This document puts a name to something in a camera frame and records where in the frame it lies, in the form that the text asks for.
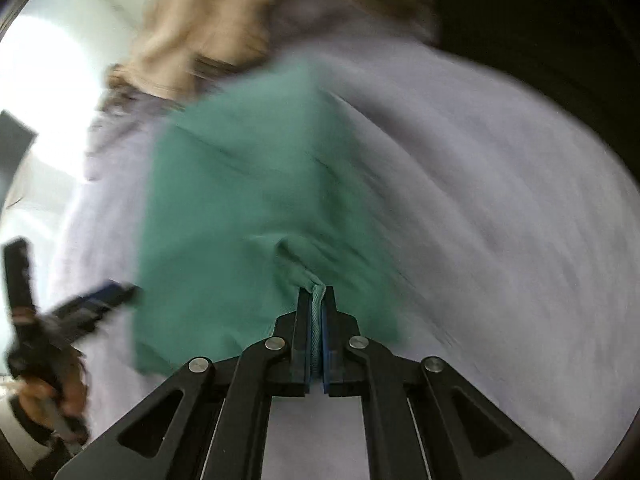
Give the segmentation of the left hand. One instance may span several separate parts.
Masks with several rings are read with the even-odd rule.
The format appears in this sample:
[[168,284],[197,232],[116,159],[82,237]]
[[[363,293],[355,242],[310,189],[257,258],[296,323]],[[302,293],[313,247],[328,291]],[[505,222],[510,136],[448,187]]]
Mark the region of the left hand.
[[74,349],[70,352],[60,388],[54,388],[37,377],[21,378],[17,397],[30,420],[53,430],[54,419],[44,409],[44,404],[51,400],[62,416],[84,418],[88,402],[88,385],[85,379],[86,368],[82,362],[82,353]]

